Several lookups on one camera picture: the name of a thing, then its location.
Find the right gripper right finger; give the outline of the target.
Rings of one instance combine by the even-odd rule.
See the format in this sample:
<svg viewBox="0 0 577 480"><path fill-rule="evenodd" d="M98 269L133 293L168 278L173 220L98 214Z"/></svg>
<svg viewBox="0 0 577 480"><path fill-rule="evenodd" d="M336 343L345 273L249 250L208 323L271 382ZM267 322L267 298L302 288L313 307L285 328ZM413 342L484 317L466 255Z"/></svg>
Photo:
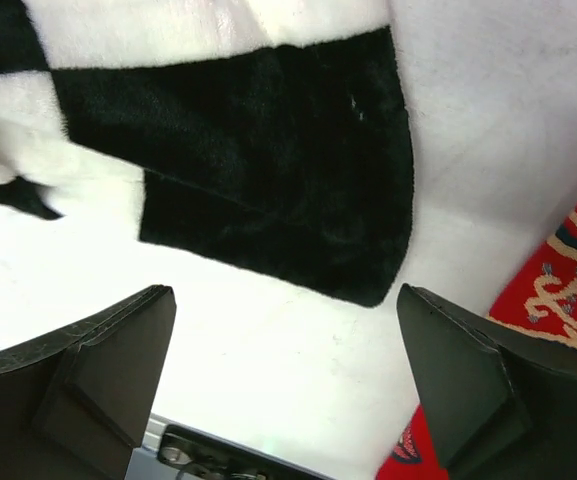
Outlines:
<svg viewBox="0 0 577 480"><path fill-rule="evenodd" d="M577 480L577 350L408 284L397 312L433 446L450 478Z"/></svg>

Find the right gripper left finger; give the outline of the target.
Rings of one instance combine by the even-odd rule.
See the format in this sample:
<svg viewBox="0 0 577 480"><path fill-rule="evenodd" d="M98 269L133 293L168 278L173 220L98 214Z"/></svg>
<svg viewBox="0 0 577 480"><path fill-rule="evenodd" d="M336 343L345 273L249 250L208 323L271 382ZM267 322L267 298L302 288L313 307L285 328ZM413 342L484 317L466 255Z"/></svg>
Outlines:
<svg viewBox="0 0 577 480"><path fill-rule="evenodd" d="M122 479L142 444L172 336L153 285L0 350L0 479Z"/></svg>

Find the black white checkered pillowcase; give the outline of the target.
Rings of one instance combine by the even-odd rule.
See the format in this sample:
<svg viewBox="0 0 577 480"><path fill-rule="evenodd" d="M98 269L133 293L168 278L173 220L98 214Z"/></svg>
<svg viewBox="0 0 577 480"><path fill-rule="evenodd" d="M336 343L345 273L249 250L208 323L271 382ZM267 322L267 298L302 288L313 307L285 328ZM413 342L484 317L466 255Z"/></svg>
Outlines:
<svg viewBox="0 0 577 480"><path fill-rule="evenodd" d="M364 307L414 166L385 1L0 1L0 205Z"/></svg>

